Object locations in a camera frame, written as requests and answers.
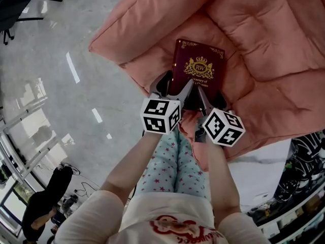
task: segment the gold emblem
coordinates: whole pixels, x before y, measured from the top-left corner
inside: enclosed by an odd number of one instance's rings
[[[196,62],[189,58],[189,63],[185,64],[184,72],[193,76],[213,79],[214,69],[212,68],[212,63],[207,65],[207,61],[203,57],[197,57]]]

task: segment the star print pants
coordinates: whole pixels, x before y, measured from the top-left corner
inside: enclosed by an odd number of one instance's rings
[[[163,135],[137,184],[136,193],[175,192],[205,198],[205,174],[188,140],[176,128]]]

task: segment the book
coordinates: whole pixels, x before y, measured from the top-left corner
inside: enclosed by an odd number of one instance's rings
[[[226,104],[220,93],[223,79],[224,50],[184,39],[177,39],[173,60],[173,79],[168,94],[177,95],[190,79],[193,79],[192,92],[184,109],[197,110],[200,108],[200,85],[209,102],[214,107],[223,109]]]

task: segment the office chair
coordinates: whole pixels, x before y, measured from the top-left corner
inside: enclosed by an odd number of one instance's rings
[[[31,0],[0,0],[0,32],[4,32],[4,44],[7,45],[6,36],[13,40],[9,29],[12,28],[15,22],[43,20],[43,17],[34,18],[19,18],[22,11]]]

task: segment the black and white cube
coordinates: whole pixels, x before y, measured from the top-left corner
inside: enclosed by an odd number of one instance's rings
[[[245,133],[240,117],[214,108],[203,128],[215,144],[233,146]]]
[[[181,119],[181,104],[177,100],[144,99],[140,116],[146,132],[167,135]]]

